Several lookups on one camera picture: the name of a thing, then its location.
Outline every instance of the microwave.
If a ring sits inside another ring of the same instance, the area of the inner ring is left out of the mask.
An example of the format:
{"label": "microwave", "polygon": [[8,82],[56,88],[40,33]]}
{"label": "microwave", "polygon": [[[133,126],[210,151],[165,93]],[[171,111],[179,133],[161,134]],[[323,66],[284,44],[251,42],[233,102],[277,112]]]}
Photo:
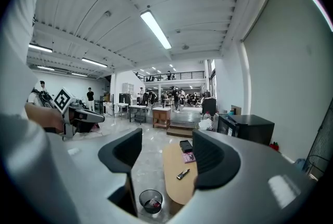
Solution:
{"label": "microwave", "polygon": [[219,114],[217,132],[244,140],[269,145],[274,123],[256,115]]}

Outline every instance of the trash can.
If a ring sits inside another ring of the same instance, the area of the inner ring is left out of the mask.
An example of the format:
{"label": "trash can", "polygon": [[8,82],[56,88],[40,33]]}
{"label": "trash can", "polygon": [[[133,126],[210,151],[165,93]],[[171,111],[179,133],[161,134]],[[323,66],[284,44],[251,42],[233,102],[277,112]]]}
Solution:
{"label": "trash can", "polygon": [[162,209],[163,196],[158,191],[145,190],[141,192],[139,201],[146,212],[156,214]]}

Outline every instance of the floor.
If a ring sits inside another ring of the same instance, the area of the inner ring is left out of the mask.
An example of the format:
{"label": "floor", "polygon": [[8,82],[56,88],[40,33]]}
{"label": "floor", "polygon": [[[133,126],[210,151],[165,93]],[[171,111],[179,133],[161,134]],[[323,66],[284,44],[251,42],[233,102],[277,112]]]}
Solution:
{"label": "floor", "polygon": [[[189,105],[181,106],[179,113],[171,113],[171,123],[181,123],[194,127],[201,119],[201,108],[191,107]],[[136,206],[138,209],[138,217],[147,223],[165,223],[172,215],[169,214],[170,199],[165,190],[164,173],[162,164],[162,150],[170,143],[177,143],[188,138],[180,138],[167,135],[165,129],[152,127],[152,110],[148,108],[147,123],[140,125],[137,122],[131,123],[127,120],[126,115],[123,119],[120,116],[106,115],[103,123],[100,123],[100,129],[93,129],[90,133],[77,133],[73,140],[86,140],[98,136],[116,134],[119,131],[142,128],[142,151],[132,168],[132,180],[135,190]],[[139,203],[139,195],[147,189],[154,189],[163,195],[162,211],[155,215],[151,215],[143,209]]]}

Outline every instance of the black metal railing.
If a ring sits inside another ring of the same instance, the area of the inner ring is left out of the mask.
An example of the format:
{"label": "black metal railing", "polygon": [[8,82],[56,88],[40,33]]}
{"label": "black metal railing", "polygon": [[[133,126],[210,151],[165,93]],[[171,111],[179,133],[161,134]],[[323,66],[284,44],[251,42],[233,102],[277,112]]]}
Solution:
{"label": "black metal railing", "polygon": [[204,71],[191,71],[191,72],[181,72],[181,73],[171,73],[171,74],[169,74],[169,73],[153,74],[153,75],[149,75],[149,76],[142,76],[140,74],[136,74],[136,76],[144,82],[204,79]]}

